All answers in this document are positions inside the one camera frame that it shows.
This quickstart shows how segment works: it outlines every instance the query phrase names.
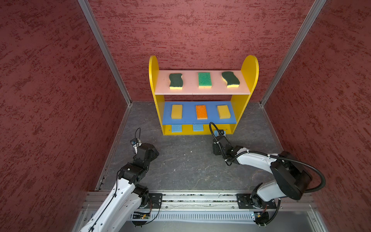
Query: blue shelf board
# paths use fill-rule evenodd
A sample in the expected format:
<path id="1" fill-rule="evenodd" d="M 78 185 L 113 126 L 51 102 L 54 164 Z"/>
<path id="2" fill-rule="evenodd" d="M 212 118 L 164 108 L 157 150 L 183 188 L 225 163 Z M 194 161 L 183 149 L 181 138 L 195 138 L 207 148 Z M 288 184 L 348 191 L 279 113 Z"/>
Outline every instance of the blue shelf board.
<path id="1" fill-rule="evenodd" d="M 171 110 L 172 105 L 183 105 L 182 119 L 172 119 Z M 206 105 L 207 119 L 197 120 L 196 105 Z M 220 119 L 217 106 L 228 105 L 231 118 Z M 189 125 L 189 124 L 236 124 L 236 117 L 233 112 L 232 104 L 230 101 L 170 101 L 165 102 L 164 117 L 162 119 L 163 125 Z"/>

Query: toy shelf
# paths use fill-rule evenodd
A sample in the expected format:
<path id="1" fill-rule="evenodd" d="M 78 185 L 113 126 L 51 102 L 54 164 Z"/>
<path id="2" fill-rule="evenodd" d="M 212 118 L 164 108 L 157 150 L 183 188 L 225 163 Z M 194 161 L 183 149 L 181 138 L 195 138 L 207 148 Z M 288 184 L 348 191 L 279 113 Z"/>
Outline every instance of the toy shelf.
<path id="1" fill-rule="evenodd" d="M 183 105 L 183 117 L 182 119 L 172 119 L 171 109 L 173 104 Z M 206 105 L 207 119 L 198 120 L 196 114 L 196 105 Z M 231 118 L 220 119 L 217 106 L 228 105 Z M 165 102 L 164 118 L 162 120 L 163 125 L 177 125 L 177 124 L 209 124 L 213 122 L 215 124 L 236 124 L 236 118 L 234 116 L 232 104 L 230 101 L 175 101 Z"/>
<path id="2" fill-rule="evenodd" d="M 209 89 L 198 88 L 198 72 L 210 72 L 212 87 Z M 258 76 L 259 64 L 255 56 L 248 56 L 242 64 L 240 71 L 232 71 L 240 80 L 237 88 L 227 88 L 221 78 L 225 71 L 189 71 L 189 70 L 160 70 L 156 56 L 150 57 L 149 78 L 153 99 L 156 105 L 158 119 L 163 135 L 197 135 L 210 134 L 209 122 L 224 130 L 226 134 L 233 134 L 236 130 L 243 112 L 254 92 Z M 170 73 L 183 74 L 183 89 L 170 89 Z M 232 95 L 231 101 L 210 102 L 165 102 L 164 95 Z M 183 119 L 171 119 L 173 104 L 183 105 Z M 207 120 L 197 120 L 196 105 L 206 105 Z M 217 111 L 218 105 L 228 105 L 231 118 L 220 119 Z M 202 124 L 203 131 L 193 131 L 194 124 Z M 172 133 L 172 125 L 182 125 L 182 132 Z"/>
<path id="3" fill-rule="evenodd" d="M 198 73 L 209 72 L 211 77 L 211 88 L 198 87 Z M 240 81 L 238 88 L 227 88 L 226 83 L 221 78 L 221 73 L 225 71 L 190 71 L 190 70 L 160 70 L 158 72 L 158 81 L 155 88 L 156 95 L 234 95 L 250 94 L 250 90 L 242 75 L 241 70 L 234 70 L 234 75 Z M 169 75 L 171 73 L 183 74 L 183 89 L 170 89 Z"/>

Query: metal corner post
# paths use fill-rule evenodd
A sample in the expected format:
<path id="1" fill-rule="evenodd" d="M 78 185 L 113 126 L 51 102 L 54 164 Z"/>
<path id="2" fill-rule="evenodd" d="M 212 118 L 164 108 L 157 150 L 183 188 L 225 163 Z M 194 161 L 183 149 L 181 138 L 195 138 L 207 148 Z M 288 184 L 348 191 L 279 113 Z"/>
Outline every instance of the metal corner post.
<path id="1" fill-rule="evenodd" d="M 285 58 L 283 59 L 281 65 L 279 66 L 275 76 L 273 77 L 272 82 L 270 83 L 267 91 L 263 95 L 262 100 L 260 101 L 261 106 L 264 107 L 264 105 L 267 103 L 270 95 L 272 94 L 274 88 L 276 87 L 278 81 L 281 79 L 283 73 L 285 72 L 287 66 L 289 65 L 290 61 L 294 57 L 296 51 L 298 50 L 299 46 L 303 42 L 305 36 L 307 35 L 308 31 L 312 27 L 314 21 L 316 20 L 319 12 L 321 11 L 322 7 L 324 6 L 326 0 L 315 0 L 312 7 L 310 8 L 308 15 L 306 16 L 303 24 L 301 25 L 298 33 L 296 34 L 296 37 L 294 41 L 292 42 L 289 50 L 287 51 L 287 54 Z"/>
<path id="2" fill-rule="evenodd" d="M 106 61 L 108 63 L 109 68 L 111 69 L 112 74 L 114 75 L 116 82 L 121 90 L 122 95 L 125 98 L 125 101 L 128 105 L 131 104 L 131 98 L 129 96 L 129 93 L 125 87 L 125 84 L 121 78 L 121 75 L 117 69 L 117 66 L 115 64 L 114 59 L 112 58 L 111 53 L 109 52 L 108 46 L 106 44 L 106 41 L 103 38 L 102 32 L 99 29 L 98 23 L 95 20 L 95 17 L 93 15 L 93 11 L 90 8 L 90 5 L 88 3 L 88 0 L 78 0 L 81 9 L 86 17 L 86 20 L 89 23 L 90 28 L 93 31 L 93 34 L 98 42 L 99 47 L 102 50 L 102 53 L 104 57 L 106 58 Z"/>

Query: yellow bottom shelf board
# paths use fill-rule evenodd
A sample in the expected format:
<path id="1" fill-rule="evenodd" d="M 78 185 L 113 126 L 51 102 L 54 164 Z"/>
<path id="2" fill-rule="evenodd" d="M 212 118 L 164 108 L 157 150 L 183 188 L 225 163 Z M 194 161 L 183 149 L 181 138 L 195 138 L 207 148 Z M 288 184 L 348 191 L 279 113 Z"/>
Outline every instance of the yellow bottom shelf board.
<path id="1" fill-rule="evenodd" d="M 226 134 L 232 134 L 231 125 L 234 126 L 235 124 L 216 124 L 218 129 L 224 130 Z M 179 133 L 172 133 L 171 132 L 171 125 L 163 125 L 164 127 L 164 135 L 197 135 L 197 134 L 209 134 L 210 128 L 208 124 L 204 124 L 204 131 L 193 131 L 193 125 L 182 125 L 182 132 Z"/>

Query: red wall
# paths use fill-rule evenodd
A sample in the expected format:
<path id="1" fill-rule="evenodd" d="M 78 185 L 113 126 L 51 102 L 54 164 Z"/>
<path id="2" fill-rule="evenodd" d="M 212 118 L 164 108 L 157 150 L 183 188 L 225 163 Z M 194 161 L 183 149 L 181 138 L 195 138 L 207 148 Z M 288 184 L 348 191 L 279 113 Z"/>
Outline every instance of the red wall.
<path id="1" fill-rule="evenodd" d="M 326 175 L 330 231 L 371 231 L 370 12 L 327 0 L 266 104 L 283 148 Z"/>
<path id="2" fill-rule="evenodd" d="M 0 15 L 0 231 L 70 232 L 126 103 L 76 0 Z"/>
<path id="3" fill-rule="evenodd" d="M 153 101 L 148 80 L 151 55 L 157 56 L 160 69 L 206 70 L 238 70 L 246 56 L 256 55 L 260 72 L 251 100 L 259 101 L 313 0 L 89 3 L 133 100 Z M 230 96 L 187 99 L 229 100 Z"/>

